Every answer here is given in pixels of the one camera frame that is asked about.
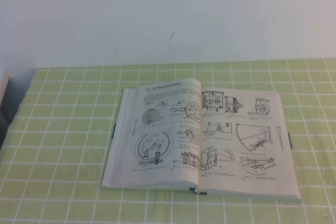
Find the green checkered tablecloth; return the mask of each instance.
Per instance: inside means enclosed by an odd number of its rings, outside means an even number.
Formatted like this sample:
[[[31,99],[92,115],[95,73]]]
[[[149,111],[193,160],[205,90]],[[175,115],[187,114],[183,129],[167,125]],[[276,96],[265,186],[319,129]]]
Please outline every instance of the green checkered tablecloth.
[[[124,88],[193,77],[281,94],[302,202],[100,189]],[[335,223],[336,59],[37,69],[0,150],[0,223]]]

